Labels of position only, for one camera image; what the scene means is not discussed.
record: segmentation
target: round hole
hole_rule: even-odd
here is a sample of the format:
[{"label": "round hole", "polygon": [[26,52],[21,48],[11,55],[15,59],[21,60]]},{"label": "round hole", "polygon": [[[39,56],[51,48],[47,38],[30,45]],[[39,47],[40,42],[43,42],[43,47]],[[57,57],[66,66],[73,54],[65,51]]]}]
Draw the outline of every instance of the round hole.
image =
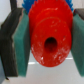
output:
[{"label": "round hole", "polygon": [[54,52],[57,48],[57,41],[55,38],[50,37],[45,41],[44,48],[47,52]]}]

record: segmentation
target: gray panel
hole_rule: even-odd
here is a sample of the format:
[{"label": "gray panel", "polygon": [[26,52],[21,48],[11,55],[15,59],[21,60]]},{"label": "gray panel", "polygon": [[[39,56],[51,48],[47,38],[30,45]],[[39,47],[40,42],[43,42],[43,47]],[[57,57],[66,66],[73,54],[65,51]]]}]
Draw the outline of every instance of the gray panel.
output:
[{"label": "gray panel", "polygon": [[0,57],[0,84],[4,81],[4,79],[5,79],[5,75]]}]

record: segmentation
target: black foam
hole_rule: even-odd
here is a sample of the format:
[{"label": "black foam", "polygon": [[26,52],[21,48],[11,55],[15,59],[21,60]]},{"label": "black foam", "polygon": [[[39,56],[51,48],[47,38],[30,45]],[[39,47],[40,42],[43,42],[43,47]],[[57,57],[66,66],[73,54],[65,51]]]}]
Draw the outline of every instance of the black foam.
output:
[{"label": "black foam", "polygon": [[21,14],[22,8],[14,9],[0,30],[0,54],[7,77],[18,76],[12,35],[17,28]]}]

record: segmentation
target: red object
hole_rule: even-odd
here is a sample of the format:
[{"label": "red object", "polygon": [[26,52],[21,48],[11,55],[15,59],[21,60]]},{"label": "red object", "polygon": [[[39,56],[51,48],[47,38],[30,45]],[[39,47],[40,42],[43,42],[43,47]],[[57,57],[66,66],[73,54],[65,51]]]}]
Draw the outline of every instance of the red object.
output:
[{"label": "red object", "polygon": [[73,14],[65,0],[38,0],[29,12],[31,50],[43,66],[61,64],[71,49]]}]

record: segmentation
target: green block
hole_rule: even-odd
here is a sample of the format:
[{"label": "green block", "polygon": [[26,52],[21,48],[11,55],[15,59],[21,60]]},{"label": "green block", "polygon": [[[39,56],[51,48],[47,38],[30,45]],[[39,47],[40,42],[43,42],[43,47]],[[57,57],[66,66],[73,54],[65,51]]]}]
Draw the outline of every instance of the green block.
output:
[{"label": "green block", "polygon": [[73,18],[71,52],[80,75],[84,76],[84,21],[79,15]]},{"label": "green block", "polygon": [[23,11],[22,20],[18,24],[15,34],[13,35],[16,63],[19,76],[26,76],[29,53],[30,53],[30,36],[29,36],[29,18],[26,11]]}]

